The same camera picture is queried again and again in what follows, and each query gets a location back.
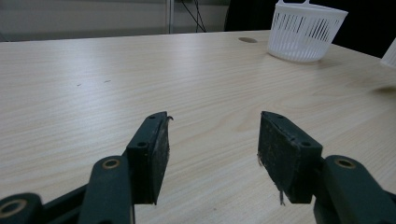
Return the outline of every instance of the dark spot on table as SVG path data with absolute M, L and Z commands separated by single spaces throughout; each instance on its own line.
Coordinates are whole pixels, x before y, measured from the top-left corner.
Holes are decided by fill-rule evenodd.
M 247 42 L 247 43 L 257 43 L 257 40 L 249 37 L 239 37 L 238 40 Z
M 374 92 L 377 94 L 386 94 L 386 95 L 393 94 L 393 93 L 396 93 L 396 87 L 395 86 L 385 86 L 385 87 L 375 89 Z

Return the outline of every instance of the black chair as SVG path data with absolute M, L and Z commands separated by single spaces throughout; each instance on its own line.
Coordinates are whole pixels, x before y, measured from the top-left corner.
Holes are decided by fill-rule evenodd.
M 304 0 L 285 0 L 302 3 Z M 277 0 L 231 0 L 224 31 L 271 29 Z M 396 37 L 394 0 L 311 0 L 348 12 L 333 43 L 382 58 Z

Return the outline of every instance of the light wood grain surface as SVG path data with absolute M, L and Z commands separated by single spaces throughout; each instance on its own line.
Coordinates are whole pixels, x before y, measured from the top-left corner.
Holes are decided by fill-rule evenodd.
M 257 161 L 260 113 L 282 114 L 396 192 L 396 70 L 331 46 L 317 63 L 267 53 L 269 31 L 0 43 L 0 198 L 44 203 L 120 155 L 168 111 L 171 156 L 158 205 L 138 223 L 315 223 L 281 206 Z M 249 37 L 257 43 L 238 40 Z

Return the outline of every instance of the white plastic basket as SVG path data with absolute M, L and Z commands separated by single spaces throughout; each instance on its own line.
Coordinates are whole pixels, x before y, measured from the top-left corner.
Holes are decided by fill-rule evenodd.
M 396 68 L 396 38 L 384 54 L 384 57 L 382 57 L 381 63 L 386 66 Z
M 276 3 L 268 52 L 295 62 L 321 59 L 341 27 L 347 12 L 309 4 Z

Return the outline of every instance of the white object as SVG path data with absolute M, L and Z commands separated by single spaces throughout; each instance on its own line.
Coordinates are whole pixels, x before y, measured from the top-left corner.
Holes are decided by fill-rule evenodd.
M 381 63 L 396 68 L 396 38 L 393 40 L 384 57 L 382 57 Z
M 347 12 L 309 4 L 276 3 L 268 43 L 270 54 L 295 62 L 321 59 L 341 27 Z

